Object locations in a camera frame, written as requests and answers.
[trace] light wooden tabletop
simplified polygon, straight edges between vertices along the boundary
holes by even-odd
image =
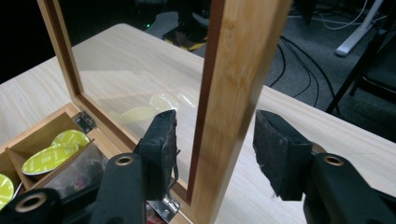
[[[101,36],[108,35],[109,32],[111,34],[127,32],[133,35],[136,30],[121,25],[106,32],[98,35],[95,41],[98,37],[100,39]],[[192,80],[199,78],[203,59],[181,49],[169,47],[153,37],[146,36],[145,39],[145,41],[152,41],[146,46],[147,48],[152,46],[153,49],[162,50],[163,53],[174,52],[172,57],[180,57],[172,63],[180,64],[183,69],[180,69],[178,73],[177,69],[172,70],[172,73],[177,73],[178,76],[194,76]],[[134,41],[122,40],[122,45],[126,43],[136,45]],[[81,43],[78,47],[85,48],[89,45],[94,45],[92,39]],[[113,54],[114,51],[123,51],[125,47],[110,49],[111,55],[117,55]],[[147,60],[143,53],[136,58],[140,59],[139,62],[142,64],[153,63],[152,60]],[[128,69],[133,67],[127,63],[123,66]],[[151,72],[154,70],[156,73],[163,72],[160,66],[154,68],[151,66],[150,69]],[[81,65],[81,70],[86,74],[83,78],[89,78],[95,69],[90,69],[88,65],[85,67]],[[122,74],[128,71],[112,70],[112,73],[117,72]],[[98,74],[93,80],[100,79],[100,76]],[[0,85],[0,145],[69,102],[70,98],[56,58],[3,83]],[[310,141],[320,144],[328,152],[350,160],[373,188],[396,196],[396,169],[394,168],[396,144],[267,87],[262,89],[257,108],[279,114]],[[250,125],[219,210],[217,223],[305,223],[303,203],[282,202],[274,195],[268,180],[255,161],[252,138],[253,126]]]

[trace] metal screw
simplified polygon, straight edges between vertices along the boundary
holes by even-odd
[[[163,210],[163,216],[167,217],[169,215],[169,211],[167,209]]]

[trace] metal hinge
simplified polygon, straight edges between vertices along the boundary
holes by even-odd
[[[180,203],[175,199],[169,199],[167,195],[162,201],[148,201],[148,203],[166,223],[172,220],[180,208]]]
[[[75,117],[75,122],[84,133],[88,133],[92,129],[96,128],[95,120],[93,120],[93,118],[85,111],[78,113],[78,115]]]

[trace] yellow lid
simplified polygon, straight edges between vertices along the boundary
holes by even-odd
[[[44,174],[58,167],[77,151],[77,144],[59,144],[48,147],[29,158],[23,164],[22,172],[26,175]]]
[[[155,115],[155,108],[152,106],[139,106],[130,109],[120,115],[120,122],[127,124],[145,119],[151,119]]]
[[[68,130],[58,134],[58,136],[53,139],[51,145],[56,146],[59,144],[78,144],[78,148],[83,148],[90,142],[90,139],[80,131]]]
[[[12,181],[6,176],[0,174],[0,210],[12,200],[14,195],[14,185]]]
[[[155,94],[149,99],[149,103],[154,106],[159,113],[166,110],[178,110],[178,100],[168,93]]]

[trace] wooden frame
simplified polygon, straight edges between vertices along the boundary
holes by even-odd
[[[82,92],[59,3],[38,0],[38,4],[73,102],[95,118],[116,147],[133,150],[136,139]],[[194,223],[216,219],[289,6],[290,0],[212,3],[191,178],[187,189],[175,190],[182,212]]]

